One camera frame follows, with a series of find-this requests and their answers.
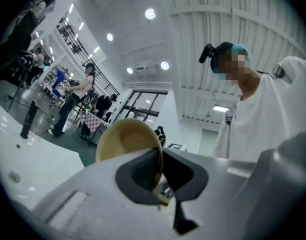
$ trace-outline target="paper cup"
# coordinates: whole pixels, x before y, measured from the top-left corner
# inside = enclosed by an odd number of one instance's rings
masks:
[[[115,122],[103,133],[97,144],[95,162],[99,163],[132,152],[145,149],[158,149],[160,170],[155,185],[163,171],[163,151],[158,136],[144,122],[136,119],[123,119]]]

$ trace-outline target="white plastic surface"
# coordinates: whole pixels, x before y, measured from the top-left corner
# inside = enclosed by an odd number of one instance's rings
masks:
[[[32,210],[50,191],[81,171],[79,153],[57,146],[29,132],[0,106],[0,181],[9,197]],[[14,183],[9,173],[18,175]]]

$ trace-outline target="floor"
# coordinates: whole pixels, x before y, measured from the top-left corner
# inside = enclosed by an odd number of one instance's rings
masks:
[[[0,105],[6,110],[10,105],[8,95],[12,94],[16,87],[6,81],[0,81]],[[58,107],[55,107],[51,99],[44,98],[42,89],[35,82],[30,89],[23,89],[20,95],[15,99],[9,114],[20,124],[24,123],[25,117],[29,111],[32,100],[41,107],[41,111],[36,113],[34,121],[31,126],[31,132],[40,136],[41,138],[49,141],[55,145],[63,147],[65,149],[75,151],[79,153],[79,157],[86,167],[95,162],[96,146],[88,146],[88,142],[80,138],[81,128],[78,128],[80,122],[75,122],[77,113],[70,114],[66,124],[64,126],[65,133],[56,138],[50,135],[47,130],[50,125],[55,124],[60,117]],[[98,132],[93,139],[93,142],[97,143],[101,137],[101,132]]]

